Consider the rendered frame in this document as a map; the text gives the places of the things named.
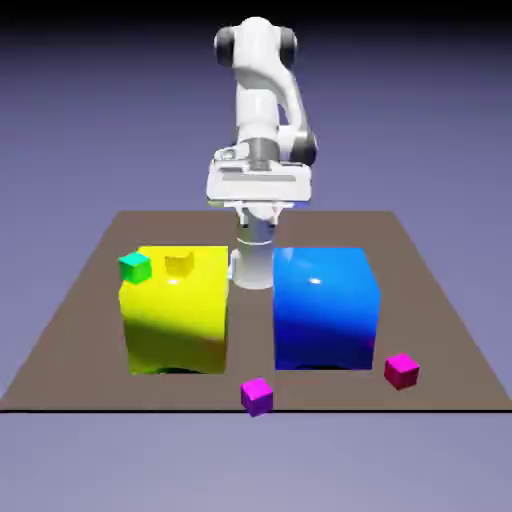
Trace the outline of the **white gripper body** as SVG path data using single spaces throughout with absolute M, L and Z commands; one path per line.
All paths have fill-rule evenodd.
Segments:
M 215 161 L 209 166 L 206 197 L 210 202 L 308 202 L 312 195 L 309 166 L 269 162 L 253 170 L 247 160 Z

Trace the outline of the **small yellow cube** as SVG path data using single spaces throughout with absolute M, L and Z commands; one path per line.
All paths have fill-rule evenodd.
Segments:
M 185 279 L 194 269 L 195 255 L 192 250 L 173 251 L 164 257 L 166 274 L 171 280 Z

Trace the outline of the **small green cube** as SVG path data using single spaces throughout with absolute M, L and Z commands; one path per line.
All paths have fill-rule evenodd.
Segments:
M 140 252 L 131 252 L 120 257 L 118 264 L 122 281 L 140 284 L 152 277 L 151 259 Z

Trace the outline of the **small magenta cube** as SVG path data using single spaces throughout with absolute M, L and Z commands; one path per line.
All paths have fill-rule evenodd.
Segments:
M 273 410 L 273 389 L 263 377 L 242 382 L 241 404 L 251 417 Z

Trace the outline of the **small pink cube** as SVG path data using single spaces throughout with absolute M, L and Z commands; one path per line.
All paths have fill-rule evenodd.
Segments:
M 419 371 L 420 365 L 408 353 L 399 353 L 386 359 L 384 377 L 396 390 L 402 390 L 417 383 Z

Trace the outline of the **large blue box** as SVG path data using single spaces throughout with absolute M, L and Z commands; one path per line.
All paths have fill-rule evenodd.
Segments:
M 363 249 L 284 247 L 273 256 L 277 370 L 369 370 L 381 293 Z

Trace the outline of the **large yellow box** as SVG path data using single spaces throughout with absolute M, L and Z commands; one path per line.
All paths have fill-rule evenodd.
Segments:
M 182 280 L 166 274 L 164 257 L 192 250 L 193 271 Z M 221 374 L 227 356 L 228 259 L 226 246 L 140 246 L 152 277 L 121 280 L 118 297 L 128 366 L 133 374 L 183 370 Z

